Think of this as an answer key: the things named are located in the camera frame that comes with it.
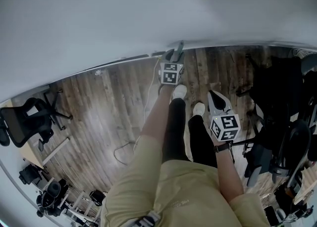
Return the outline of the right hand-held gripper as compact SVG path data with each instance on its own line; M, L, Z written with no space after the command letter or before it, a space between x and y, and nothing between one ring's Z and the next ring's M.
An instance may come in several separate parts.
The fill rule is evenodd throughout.
M239 115L231 110L231 102L217 91L208 91L208 105L211 116L210 129L218 141L235 140L241 130Z

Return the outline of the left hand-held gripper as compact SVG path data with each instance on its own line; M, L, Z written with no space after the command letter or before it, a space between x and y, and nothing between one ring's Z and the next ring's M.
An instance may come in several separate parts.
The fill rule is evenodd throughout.
M183 72L184 64L179 62L170 62L173 57L173 61L182 61L184 59L184 52L174 52L174 49L167 50L162 56L162 62L159 68L160 83L164 85L177 85L179 84Z

